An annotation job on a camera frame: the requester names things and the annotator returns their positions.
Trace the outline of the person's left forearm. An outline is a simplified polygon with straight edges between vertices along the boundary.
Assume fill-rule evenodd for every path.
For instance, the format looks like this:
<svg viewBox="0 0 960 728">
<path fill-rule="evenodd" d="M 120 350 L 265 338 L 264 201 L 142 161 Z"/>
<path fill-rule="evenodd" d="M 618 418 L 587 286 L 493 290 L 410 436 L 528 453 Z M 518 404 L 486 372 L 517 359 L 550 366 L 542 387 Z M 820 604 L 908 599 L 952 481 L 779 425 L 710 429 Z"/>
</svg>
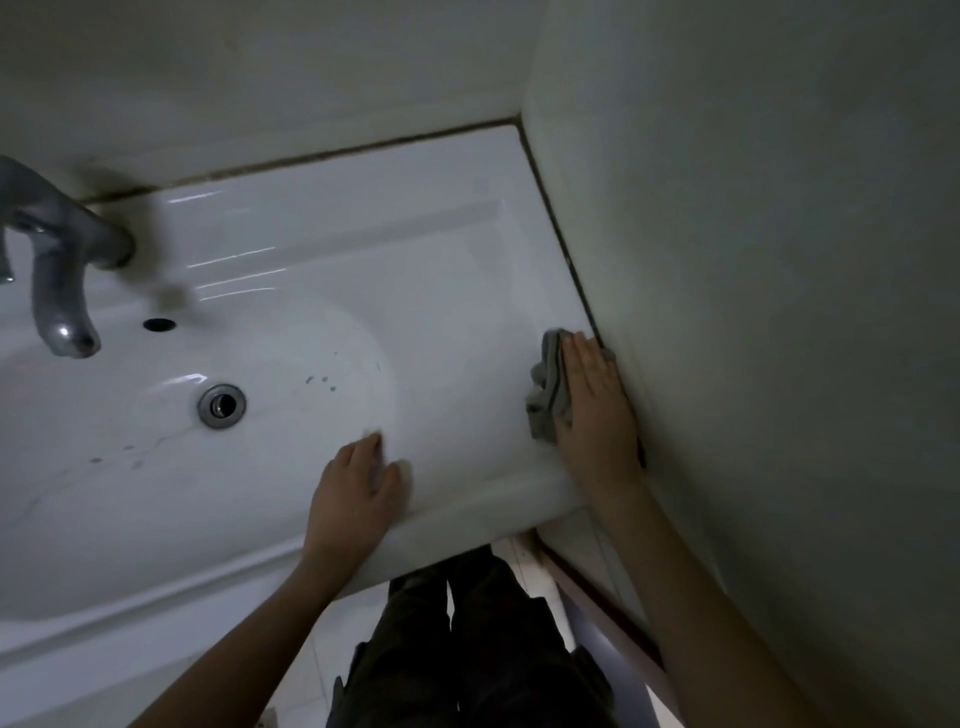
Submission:
<svg viewBox="0 0 960 728">
<path fill-rule="evenodd" d="M 257 609 L 217 641 L 128 728 L 256 728 L 322 613 L 356 564 L 305 555 Z"/>
</svg>

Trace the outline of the metal sink drain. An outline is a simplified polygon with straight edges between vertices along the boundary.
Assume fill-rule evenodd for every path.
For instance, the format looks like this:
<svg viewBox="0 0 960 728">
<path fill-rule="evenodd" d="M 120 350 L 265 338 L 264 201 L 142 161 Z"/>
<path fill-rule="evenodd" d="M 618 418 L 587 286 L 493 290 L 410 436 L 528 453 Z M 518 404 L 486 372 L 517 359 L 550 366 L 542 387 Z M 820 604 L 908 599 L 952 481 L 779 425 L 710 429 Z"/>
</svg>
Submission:
<svg viewBox="0 0 960 728">
<path fill-rule="evenodd" d="M 197 402 L 198 420 L 212 431 L 223 431 L 236 426 L 246 411 L 246 394 L 235 385 L 227 383 L 206 389 Z"/>
</svg>

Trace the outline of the person's dark trousers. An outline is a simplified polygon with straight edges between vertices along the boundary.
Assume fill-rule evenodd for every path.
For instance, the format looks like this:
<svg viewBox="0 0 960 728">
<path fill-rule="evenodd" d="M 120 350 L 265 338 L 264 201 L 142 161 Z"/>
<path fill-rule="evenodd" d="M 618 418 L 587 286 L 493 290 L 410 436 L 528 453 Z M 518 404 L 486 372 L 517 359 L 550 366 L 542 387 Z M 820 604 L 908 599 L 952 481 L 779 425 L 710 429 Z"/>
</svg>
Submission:
<svg viewBox="0 0 960 728">
<path fill-rule="evenodd" d="M 590 652 L 490 545 L 390 580 L 326 728 L 618 728 Z"/>
</svg>

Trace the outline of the person's left hand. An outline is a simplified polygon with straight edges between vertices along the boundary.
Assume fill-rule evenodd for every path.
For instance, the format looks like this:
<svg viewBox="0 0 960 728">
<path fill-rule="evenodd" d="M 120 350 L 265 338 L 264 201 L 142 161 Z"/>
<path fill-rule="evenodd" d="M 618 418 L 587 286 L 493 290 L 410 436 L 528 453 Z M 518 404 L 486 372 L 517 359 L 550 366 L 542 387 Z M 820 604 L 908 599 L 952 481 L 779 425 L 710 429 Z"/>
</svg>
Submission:
<svg viewBox="0 0 960 728">
<path fill-rule="evenodd" d="M 347 581 L 403 515 L 409 492 L 402 464 L 385 460 L 380 432 L 342 446 L 314 492 L 301 563 Z"/>
</svg>

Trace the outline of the grey cleaning cloth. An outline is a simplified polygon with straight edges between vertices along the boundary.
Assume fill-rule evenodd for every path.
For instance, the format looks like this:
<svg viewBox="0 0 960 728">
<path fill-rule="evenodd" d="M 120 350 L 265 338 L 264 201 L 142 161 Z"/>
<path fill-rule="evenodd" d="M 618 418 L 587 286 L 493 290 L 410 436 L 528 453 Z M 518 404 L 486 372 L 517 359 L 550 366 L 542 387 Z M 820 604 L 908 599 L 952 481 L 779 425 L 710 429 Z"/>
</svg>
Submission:
<svg viewBox="0 0 960 728">
<path fill-rule="evenodd" d="M 572 423 L 570 387 L 563 354 L 562 328 L 547 330 L 541 339 L 541 359 L 530 371 L 533 388 L 525 398 L 525 411 L 534 441 L 558 444 L 557 422 Z"/>
</svg>

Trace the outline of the person's right forearm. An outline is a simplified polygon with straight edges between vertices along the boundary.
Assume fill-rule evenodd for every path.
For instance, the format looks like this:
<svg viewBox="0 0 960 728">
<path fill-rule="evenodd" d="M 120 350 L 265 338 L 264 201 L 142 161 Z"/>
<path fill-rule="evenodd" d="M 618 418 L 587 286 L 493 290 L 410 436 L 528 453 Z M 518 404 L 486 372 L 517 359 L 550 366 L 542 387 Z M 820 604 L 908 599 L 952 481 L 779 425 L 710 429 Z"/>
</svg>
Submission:
<svg viewBox="0 0 960 728">
<path fill-rule="evenodd" d="M 687 728 L 829 728 L 637 478 L 584 481 Z"/>
</svg>

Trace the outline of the person's right hand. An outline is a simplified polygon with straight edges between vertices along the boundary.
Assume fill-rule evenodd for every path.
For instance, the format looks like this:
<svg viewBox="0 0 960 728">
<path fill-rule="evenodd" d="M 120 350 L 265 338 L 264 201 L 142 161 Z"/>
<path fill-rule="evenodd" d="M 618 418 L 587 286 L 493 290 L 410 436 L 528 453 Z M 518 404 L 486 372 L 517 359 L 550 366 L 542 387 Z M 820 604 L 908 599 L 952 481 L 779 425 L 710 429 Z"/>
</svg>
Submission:
<svg viewBox="0 0 960 728">
<path fill-rule="evenodd" d="M 598 511 L 625 500 L 642 480 L 639 425 L 622 387 L 623 399 L 572 409 L 569 425 L 556 424 L 563 462 Z"/>
</svg>

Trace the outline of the white ceramic sink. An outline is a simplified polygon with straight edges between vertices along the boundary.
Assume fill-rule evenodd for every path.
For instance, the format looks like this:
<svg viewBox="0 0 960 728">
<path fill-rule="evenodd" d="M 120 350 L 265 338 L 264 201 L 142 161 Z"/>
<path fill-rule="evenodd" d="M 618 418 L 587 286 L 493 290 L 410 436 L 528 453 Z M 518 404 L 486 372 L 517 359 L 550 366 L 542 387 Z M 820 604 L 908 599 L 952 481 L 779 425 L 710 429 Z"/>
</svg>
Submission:
<svg viewBox="0 0 960 728">
<path fill-rule="evenodd" d="M 102 346 L 54 356 L 28 239 L 0 284 L 0 726 L 179 662 L 287 576 L 321 472 L 382 435 L 406 513 L 345 592 L 580 505 L 524 399 L 590 327 L 514 125 L 106 203 L 141 249 L 85 276 Z M 226 383 L 246 414 L 212 430 Z"/>
</svg>

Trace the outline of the chrome faucet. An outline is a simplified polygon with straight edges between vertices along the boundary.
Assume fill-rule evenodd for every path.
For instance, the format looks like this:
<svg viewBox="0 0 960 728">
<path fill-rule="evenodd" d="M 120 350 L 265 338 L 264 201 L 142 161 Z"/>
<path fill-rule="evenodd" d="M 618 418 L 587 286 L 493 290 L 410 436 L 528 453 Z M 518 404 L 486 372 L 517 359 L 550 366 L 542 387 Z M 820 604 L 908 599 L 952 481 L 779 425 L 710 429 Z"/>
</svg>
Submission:
<svg viewBox="0 0 960 728">
<path fill-rule="evenodd" d="M 16 279 L 7 230 L 30 239 L 30 309 L 40 339 L 60 358 L 96 355 L 101 341 L 87 305 L 87 268 L 110 271 L 130 264 L 137 251 L 135 237 L 0 154 L 0 285 Z"/>
</svg>

